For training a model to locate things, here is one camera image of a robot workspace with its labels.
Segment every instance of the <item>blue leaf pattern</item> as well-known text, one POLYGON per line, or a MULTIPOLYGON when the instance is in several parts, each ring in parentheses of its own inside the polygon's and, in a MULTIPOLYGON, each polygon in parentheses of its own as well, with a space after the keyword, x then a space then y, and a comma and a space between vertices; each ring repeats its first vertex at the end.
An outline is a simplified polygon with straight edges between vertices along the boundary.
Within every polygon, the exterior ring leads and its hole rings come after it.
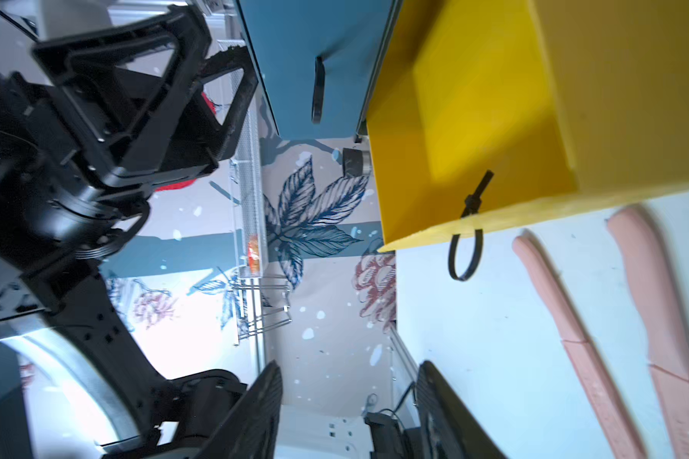
MULTIPOLYGON (((234 282, 237 280, 237 275, 230 275, 230 281, 234 282)), ((227 281, 225 280, 210 280, 197 287, 197 290, 202 292, 204 295, 224 295, 222 297, 222 315, 220 316, 220 329, 224 330, 225 326, 232 320, 235 315, 235 310, 237 309, 237 316, 241 317, 240 312, 240 302, 232 289, 227 287, 227 281)), ((237 324, 239 333, 248 333, 248 325, 245 321, 240 321, 237 324)))
POLYGON ((266 195, 263 195, 263 205, 265 208, 265 230, 268 234, 277 234, 281 232, 281 223, 278 221, 278 214, 266 195))
POLYGON ((294 225, 312 202, 316 188, 313 184, 312 158, 286 179, 278 198, 278 217, 281 226, 294 225))
POLYGON ((278 246, 278 263, 281 264, 286 278, 295 289, 303 275, 303 258, 296 244, 282 243, 278 246))
POLYGON ((110 272, 109 277, 105 280, 107 287, 107 296, 110 298, 110 303, 118 314, 118 317, 125 328, 128 329, 130 333, 135 331, 135 327, 130 324, 127 314, 122 310, 122 290, 129 283, 128 279, 119 279, 113 272, 110 272))
POLYGON ((341 223, 362 201, 367 181, 368 177, 340 177, 335 180, 313 200, 301 223, 309 228, 341 223))
POLYGON ((278 213, 266 197, 268 243, 278 243, 278 263, 295 289, 303 276, 302 252, 332 256, 360 242, 336 225, 350 216, 365 196, 368 177, 342 177, 316 198, 312 158, 294 171, 278 196, 278 213))
POLYGON ((302 251, 314 256, 331 256, 342 252, 350 244, 357 243, 359 239, 351 237, 337 226, 323 228, 297 228, 290 239, 302 251))

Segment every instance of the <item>white surface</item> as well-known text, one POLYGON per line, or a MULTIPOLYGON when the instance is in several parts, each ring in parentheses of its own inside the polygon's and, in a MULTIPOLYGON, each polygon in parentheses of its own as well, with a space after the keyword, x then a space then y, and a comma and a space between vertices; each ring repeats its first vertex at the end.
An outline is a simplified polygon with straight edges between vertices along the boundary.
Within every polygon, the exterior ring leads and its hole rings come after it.
MULTIPOLYGON (((689 193, 644 206, 664 235, 689 324, 689 193)), ((647 369, 646 331, 606 230, 614 212, 528 228, 560 274, 648 457, 673 457, 647 369)), ((465 283, 447 273, 449 244, 398 251, 398 332, 417 363, 437 365, 508 457, 613 457, 552 317, 511 248, 521 231, 485 235, 478 272, 465 283)), ((458 271, 472 246, 472 239, 460 244, 458 271)))
POLYGON ((276 459, 370 457, 370 428, 361 417, 331 417, 293 405, 281 406, 276 459))
MULTIPOLYGON (((119 432, 112 424, 107 412, 103 410, 94 399, 86 386, 83 386, 64 361, 58 360, 46 346, 47 342, 62 347, 70 346, 70 343, 61 335, 58 335, 52 328, 41 328, 25 335, 11 336, 0 339, 0 342, 10 346, 15 352, 25 355, 32 363, 46 374, 50 374, 54 379, 52 382, 64 394, 73 411, 73 417, 90 438, 97 444, 110 444, 120 441, 125 437, 119 436, 119 432)), ((108 403, 117 403, 120 399, 113 397, 112 394, 107 398, 108 403)))
POLYGON ((62 390, 39 368, 23 397, 35 459, 99 459, 91 432, 77 419, 62 390))

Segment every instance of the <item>red flower pattern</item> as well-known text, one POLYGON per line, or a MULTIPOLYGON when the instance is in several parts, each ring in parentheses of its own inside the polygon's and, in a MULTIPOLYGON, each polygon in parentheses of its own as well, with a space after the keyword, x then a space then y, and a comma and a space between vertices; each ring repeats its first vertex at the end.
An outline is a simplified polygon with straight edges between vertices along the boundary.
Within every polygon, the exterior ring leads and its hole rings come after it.
POLYGON ((176 298, 164 292, 146 291, 135 300, 135 318, 145 322, 145 329, 155 326, 165 317, 173 317, 176 298))
POLYGON ((363 303, 360 317, 370 322, 385 322, 383 332, 395 326, 395 253, 368 251, 355 267, 352 285, 363 303))
POLYGON ((20 386, 23 390, 33 382, 33 378, 36 376, 36 367, 33 363, 25 363, 19 366, 20 368, 20 386))

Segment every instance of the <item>white countertop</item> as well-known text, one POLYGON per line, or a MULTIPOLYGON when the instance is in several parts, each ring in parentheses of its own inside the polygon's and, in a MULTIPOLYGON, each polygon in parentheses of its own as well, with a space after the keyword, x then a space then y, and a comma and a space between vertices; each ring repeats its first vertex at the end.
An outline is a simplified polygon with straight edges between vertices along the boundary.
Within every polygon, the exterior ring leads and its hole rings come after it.
MULTIPOLYGON (((644 206, 665 238, 689 324, 689 193, 644 206)), ((647 369, 646 331, 606 230, 615 210, 527 228, 560 273, 648 457, 673 457, 647 369)), ((464 283, 447 272, 449 244, 398 251, 398 332, 417 363, 437 365, 511 459, 613 457, 554 321, 511 248, 522 230, 486 234, 478 271, 464 283)), ((460 242, 458 272, 473 245, 460 242)))

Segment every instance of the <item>pink knife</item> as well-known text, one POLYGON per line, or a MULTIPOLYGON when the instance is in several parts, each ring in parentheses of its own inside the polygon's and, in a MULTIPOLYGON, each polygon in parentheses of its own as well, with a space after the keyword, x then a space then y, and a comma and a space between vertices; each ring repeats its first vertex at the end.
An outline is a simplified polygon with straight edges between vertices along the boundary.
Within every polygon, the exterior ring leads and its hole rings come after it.
POLYGON ((641 212, 607 222, 625 264, 630 295, 648 332, 653 385, 676 457, 689 457, 689 341, 661 239, 641 212))
POLYGON ((594 345, 584 334, 556 278, 539 249, 527 236, 513 241, 513 252, 528 270, 533 286, 544 301, 559 330, 561 342, 594 409, 615 457, 642 458, 640 440, 627 417, 615 385, 599 359, 594 345))

